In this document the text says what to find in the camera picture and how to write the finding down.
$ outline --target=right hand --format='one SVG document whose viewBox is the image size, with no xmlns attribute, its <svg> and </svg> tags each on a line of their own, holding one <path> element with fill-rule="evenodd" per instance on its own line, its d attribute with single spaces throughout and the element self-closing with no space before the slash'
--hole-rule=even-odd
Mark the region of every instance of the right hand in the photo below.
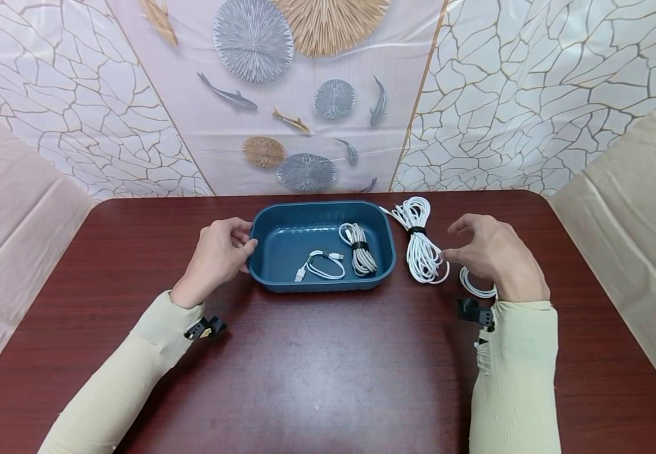
<svg viewBox="0 0 656 454">
<path fill-rule="evenodd" d="M 245 262 L 257 247 L 251 228 L 252 223 L 233 217 L 202 229 L 187 271 L 171 290 L 174 304 L 191 309 L 237 272 L 248 272 Z"/>
<path fill-rule="evenodd" d="M 460 263 L 475 276 L 494 281 L 499 300 L 549 300 L 550 289 L 542 269 L 511 225 L 491 216 L 465 214 L 448 233 L 472 235 L 472 239 L 463 248 L 443 250 L 444 260 Z"/>
</svg>

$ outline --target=beige sleeve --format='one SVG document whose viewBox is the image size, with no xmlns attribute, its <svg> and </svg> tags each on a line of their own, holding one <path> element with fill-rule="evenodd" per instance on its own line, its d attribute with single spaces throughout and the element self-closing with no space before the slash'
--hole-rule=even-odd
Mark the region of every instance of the beige sleeve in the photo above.
<svg viewBox="0 0 656 454">
<path fill-rule="evenodd" d="M 557 312 L 549 301 L 493 307 L 477 345 L 471 454 L 559 454 L 554 373 Z"/>
<path fill-rule="evenodd" d="M 161 293 L 57 417 L 38 453 L 112 454 L 156 382 L 189 348 L 184 333 L 203 311 L 182 309 Z"/>
</svg>

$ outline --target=white cable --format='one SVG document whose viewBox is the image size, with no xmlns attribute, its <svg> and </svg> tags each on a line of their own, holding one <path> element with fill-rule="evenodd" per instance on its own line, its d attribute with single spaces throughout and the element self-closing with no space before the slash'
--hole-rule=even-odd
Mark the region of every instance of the white cable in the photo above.
<svg viewBox="0 0 656 454">
<path fill-rule="evenodd" d="M 429 201 L 423 197 L 411 197 L 402 205 L 396 205 L 396 209 L 392 211 L 386 210 L 381 207 L 385 214 L 393 216 L 393 218 L 405 230 L 410 228 L 424 228 L 429 220 L 431 213 L 431 205 Z M 449 263 L 446 262 L 446 273 L 444 277 L 438 278 L 439 267 L 444 263 L 441 257 L 441 249 L 433 244 L 429 238 L 419 231 L 413 233 L 408 240 L 408 251 L 406 252 L 406 262 L 411 276 L 418 282 L 424 284 L 438 284 L 446 281 L 449 277 Z"/>
<path fill-rule="evenodd" d="M 338 235 L 340 235 L 340 239 L 343 240 L 343 243 L 346 243 L 349 247 L 352 247 L 354 243 L 367 244 L 367 242 L 369 242 L 365 237 L 365 230 L 363 230 L 363 228 L 357 223 L 341 224 L 338 228 Z M 353 249 L 352 263 L 353 271 L 355 271 L 356 275 L 360 277 L 377 271 L 376 260 L 372 258 L 372 255 L 367 248 Z"/>
<path fill-rule="evenodd" d="M 324 271 L 320 271 L 318 268 L 315 268 L 313 266 L 313 259 L 317 256 L 329 259 L 333 261 L 334 264 L 338 265 L 341 271 L 340 276 L 334 276 L 333 274 L 328 274 Z M 340 262 L 342 259 L 343 259 L 343 255 L 340 253 L 336 253 L 336 252 L 324 253 L 322 252 L 322 250 L 313 250 L 313 252 L 310 253 L 308 259 L 305 261 L 302 267 L 297 269 L 297 274 L 295 274 L 295 282 L 302 282 L 302 279 L 305 277 L 306 269 L 307 271 L 315 274 L 315 276 L 322 277 L 323 279 L 328 279 L 329 281 L 337 281 L 338 279 L 342 279 L 343 277 L 345 277 L 345 268 L 343 268 L 343 264 Z"/>
<path fill-rule="evenodd" d="M 459 272 L 459 282 L 461 282 L 461 285 L 466 288 L 466 291 L 471 293 L 474 296 L 477 296 L 479 298 L 484 298 L 484 300 L 489 300 L 490 298 L 494 298 L 497 295 L 497 287 L 494 286 L 491 288 L 491 290 L 480 290 L 474 286 L 471 285 L 471 282 L 468 280 L 468 268 L 463 267 L 461 271 Z"/>
</svg>

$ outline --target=wooden table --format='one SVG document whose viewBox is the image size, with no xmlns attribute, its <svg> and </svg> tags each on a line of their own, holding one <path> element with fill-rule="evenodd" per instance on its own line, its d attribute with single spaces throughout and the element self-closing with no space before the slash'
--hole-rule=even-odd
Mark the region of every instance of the wooden table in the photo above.
<svg viewBox="0 0 656 454">
<path fill-rule="evenodd" d="M 432 192 L 427 226 L 465 212 L 513 224 L 559 311 L 563 452 L 656 454 L 656 372 L 551 208 L 529 192 Z M 274 202 L 406 194 L 108 201 L 96 207 L 0 356 L 0 453 L 35 453 L 66 402 L 170 288 L 215 219 Z M 456 320 L 458 267 L 414 282 L 398 264 L 370 292 L 275 295 L 240 276 L 209 298 L 228 321 L 157 386 L 119 453 L 466 453 L 477 326 Z"/>
</svg>

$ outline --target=gold line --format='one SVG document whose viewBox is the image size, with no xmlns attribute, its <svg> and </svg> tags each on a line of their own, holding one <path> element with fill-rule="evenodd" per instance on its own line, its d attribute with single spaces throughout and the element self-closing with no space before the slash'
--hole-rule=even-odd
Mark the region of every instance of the gold line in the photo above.
<svg viewBox="0 0 656 454">
<path fill-rule="evenodd" d="M 411 128 L 413 127 L 413 120 L 415 119 L 415 116 L 417 115 L 417 110 L 418 110 L 418 101 L 420 99 L 420 94 L 423 92 L 423 84 L 426 83 L 426 76 L 429 74 L 429 67 L 431 66 L 431 58 L 434 56 L 434 52 L 436 52 L 436 41 L 439 39 L 439 32 L 441 32 L 441 24 L 444 22 L 444 16 L 447 14 L 447 6 L 449 4 L 450 0 L 444 0 L 443 6 L 441 6 L 441 14 L 439 15 L 439 20 L 438 23 L 436 24 L 436 32 L 434 32 L 434 39 L 431 43 L 431 52 L 429 52 L 429 58 L 426 60 L 426 67 L 423 69 L 423 78 L 420 81 L 420 85 L 418 86 L 418 94 L 417 94 L 417 100 L 415 100 L 413 104 L 413 112 L 411 113 L 411 119 L 408 123 L 408 128 L 406 129 L 406 136 L 403 139 L 403 147 L 401 148 L 401 153 L 398 156 L 398 162 L 396 162 L 396 168 L 393 171 L 393 177 L 391 177 L 391 181 L 389 183 L 388 187 L 388 192 L 393 192 L 391 188 L 393 188 L 393 182 L 396 180 L 396 173 L 398 173 L 398 167 L 401 164 L 401 161 L 405 155 L 406 150 L 406 144 L 408 143 L 408 138 L 410 137 L 411 134 Z"/>
<path fill-rule="evenodd" d="M 111 4 L 108 1 L 105 1 L 104 3 L 106 5 L 106 7 L 108 8 L 108 10 L 111 11 L 111 16 L 116 21 L 116 25 L 118 25 L 118 28 L 121 29 L 121 34 L 124 36 L 124 39 L 126 39 L 126 43 L 131 48 L 131 52 L 134 53 L 134 57 L 136 57 L 136 63 L 138 63 L 138 66 L 141 68 L 141 71 L 144 72 L 144 75 L 146 77 L 146 80 L 148 81 L 148 84 L 151 86 L 151 89 L 154 90 L 154 94 L 156 95 L 157 99 L 159 99 L 159 102 L 161 102 L 161 106 L 164 107 L 164 111 L 166 112 L 166 116 L 169 117 L 169 119 L 171 121 L 171 124 L 173 124 L 174 129 L 176 129 L 176 133 L 179 134 L 179 140 L 184 145 L 184 148 L 187 150 L 187 153 L 189 154 L 189 157 L 191 158 L 192 163 L 194 164 L 194 167 L 196 167 L 197 171 L 202 176 L 202 180 L 204 180 L 204 184 L 207 185 L 209 190 L 212 191 L 212 194 L 214 196 L 216 196 L 217 191 L 215 191 L 214 188 L 212 187 L 212 185 L 210 185 L 210 183 L 207 181 L 207 177 L 204 176 L 204 172 L 202 172 L 202 169 L 199 168 L 199 166 L 196 163 L 196 159 L 194 159 L 193 154 L 189 151 L 189 147 L 187 146 L 186 140 L 184 140 L 184 137 L 181 134 L 181 132 L 179 131 L 178 126 L 176 126 L 176 122 L 174 121 L 174 119 L 171 118 L 171 114 L 169 113 L 169 109 L 166 108 L 166 104 L 164 104 L 164 101 L 162 101 L 161 96 L 159 95 L 159 91 L 156 90 L 156 86 L 154 85 L 154 82 L 152 82 L 151 78 L 148 76 L 148 73 L 146 72 L 146 66 L 143 66 L 143 63 L 141 62 L 141 59 L 139 58 L 139 55 L 136 52 L 136 48 L 133 46 L 133 44 L 131 44 L 131 39 L 129 39 L 129 36 L 126 34 L 126 31 L 124 30 L 124 26 L 121 25 L 121 21 L 118 20 L 118 16 L 116 15 L 116 13 L 113 12 L 113 9 L 111 8 Z"/>
</svg>

